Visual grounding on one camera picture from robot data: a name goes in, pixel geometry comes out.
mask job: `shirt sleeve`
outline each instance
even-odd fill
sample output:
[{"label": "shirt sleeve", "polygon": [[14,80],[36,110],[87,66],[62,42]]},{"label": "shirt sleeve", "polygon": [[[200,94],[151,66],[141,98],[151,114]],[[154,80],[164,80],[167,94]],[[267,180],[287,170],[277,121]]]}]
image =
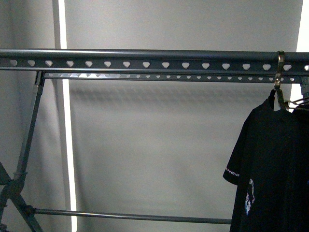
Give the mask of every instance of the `shirt sleeve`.
[{"label": "shirt sleeve", "polygon": [[230,160],[223,173],[223,178],[234,185],[238,185],[240,177],[240,169],[241,169],[243,152],[246,145],[250,116],[251,114],[248,116],[248,118],[246,119],[246,121],[242,126],[240,135],[235,144]]}]

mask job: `clothes drying rack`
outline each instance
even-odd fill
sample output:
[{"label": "clothes drying rack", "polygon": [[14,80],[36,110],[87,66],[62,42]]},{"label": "clothes drying rack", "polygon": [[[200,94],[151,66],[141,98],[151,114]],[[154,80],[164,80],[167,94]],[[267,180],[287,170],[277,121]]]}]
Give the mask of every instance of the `clothes drying rack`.
[{"label": "clothes drying rack", "polygon": [[[0,185],[4,186],[0,194],[0,222],[10,199],[33,232],[43,231],[35,214],[231,223],[230,219],[221,218],[88,213],[38,209],[27,205],[21,192],[45,79],[274,83],[277,87],[280,83],[300,84],[303,97],[309,97],[309,53],[0,49],[0,70],[36,71],[29,118],[13,179],[0,163]],[[0,223],[0,231],[7,231],[6,225]]]}]

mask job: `heart-shaped hole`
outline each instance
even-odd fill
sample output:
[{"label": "heart-shaped hole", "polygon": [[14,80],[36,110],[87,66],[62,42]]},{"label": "heart-shaped hole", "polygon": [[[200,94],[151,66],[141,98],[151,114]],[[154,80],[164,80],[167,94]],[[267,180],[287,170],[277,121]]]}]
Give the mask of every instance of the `heart-shaped hole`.
[{"label": "heart-shaped hole", "polygon": [[210,66],[210,64],[209,63],[203,63],[202,66],[203,66],[204,69],[207,69]]},{"label": "heart-shaped hole", "polygon": [[270,69],[270,67],[271,67],[270,64],[264,64],[264,65],[263,65],[263,69],[264,69],[265,71],[268,71],[268,70]]},{"label": "heart-shaped hole", "polygon": [[150,66],[150,63],[149,62],[143,62],[143,66],[148,69],[148,67]]},{"label": "heart-shaped hole", "polygon": [[53,62],[51,60],[46,60],[45,61],[45,64],[48,66],[48,67],[51,67],[53,65]]},{"label": "heart-shaped hole", "polygon": [[123,65],[124,65],[126,68],[128,68],[131,64],[130,64],[130,62],[125,61],[125,62],[123,62]]},{"label": "heart-shaped hole", "polygon": [[184,62],[184,63],[183,63],[183,68],[184,68],[184,69],[189,68],[189,66],[190,66],[190,64],[189,64],[188,62]]},{"label": "heart-shaped hole", "polygon": [[68,61],[67,61],[67,65],[68,65],[69,67],[72,67],[72,66],[74,65],[74,62],[73,62],[72,60],[68,60]]},{"label": "heart-shaped hole", "polygon": [[89,67],[89,68],[92,66],[92,62],[91,62],[91,61],[86,61],[85,64],[86,64],[86,66]]},{"label": "heart-shaped hole", "polygon": [[169,67],[169,63],[168,62],[163,62],[162,66],[167,69]]},{"label": "heart-shaped hole", "polygon": [[230,67],[230,64],[222,64],[222,68],[224,68],[225,70],[228,70],[228,68]]},{"label": "heart-shaped hole", "polygon": [[242,65],[242,68],[244,69],[244,70],[248,70],[249,68],[250,68],[250,64],[243,64]]},{"label": "heart-shaped hole", "polygon": [[35,61],[34,60],[28,60],[28,64],[33,67],[35,65]]},{"label": "heart-shaped hole", "polygon": [[112,63],[109,61],[105,61],[104,65],[106,66],[106,68],[109,68],[112,65]]},{"label": "heart-shaped hole", "polygon": [[12,66],[17,66],[17,60],[15,60],[15,59],[10,60],[10,64]]},{"label": "heart-shaped hole", "polygon": [[290,69],[291,69],[291,65],[290,64],[285,64],[284,66],[283,66],[283,69],[285,70],[285,71],[289,71]]}]

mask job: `metal rail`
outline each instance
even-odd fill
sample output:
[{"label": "metal rail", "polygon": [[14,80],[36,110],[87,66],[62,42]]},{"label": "metal rail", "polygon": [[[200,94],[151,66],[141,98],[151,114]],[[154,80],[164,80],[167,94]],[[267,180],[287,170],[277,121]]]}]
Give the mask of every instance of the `metal rail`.
[{"label": "metal rail", "polygon": [[[45,79],[273,83],[277,66],[276,52],[0,49],[0,70],[45,71]],[[309,53],[286,53],[281,82],[308,75]]]},{"label": "metal rail", "polygon": [[147,220],[147,221],[174,221],[174,222],[190,222],[190,223],[208,223],[208,224],[231,224],[230,219],[221,218],[200,218],[200,217],[170,217],[156,215],[136,215],[136,214],[114,214],[114,213],[86,213],[81,211],[68,210],[51,210],[51,209],[34,209],[35,214],[93,217],[93,218],[116,218],[131,220]]}]

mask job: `metal hook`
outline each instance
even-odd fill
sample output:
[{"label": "metal hook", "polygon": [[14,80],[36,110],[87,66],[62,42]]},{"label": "metal hook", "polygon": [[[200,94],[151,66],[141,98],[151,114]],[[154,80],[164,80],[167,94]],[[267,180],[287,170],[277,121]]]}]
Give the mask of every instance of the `metal hook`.
[{"label": "metal hook", "polygon": [[286,106],[284,104],[284,97],[283,97],[283,92],[280,89],[280,85],[281,85],[281,75],[282,75],[282,71],[283,71],[283,66],[284,66],[284,60],[285,60],[285,53],[283,51],[278,51],[278,69],[277,69],[277,73],[275,76],[275,90],[277,93],[277,98],[278,98],[278,104],[280,109],[286,109]]},{"label": "metal hook", "polygon": [[282,71],[283,71],[284,62],[285,62],[284,51],[278,51],[278,69],[277,69],[277,73],[276,73],[276,76],[275,76],[275,84],[274,84],[275,89],[280,88],[281,75],[282,75]]}]

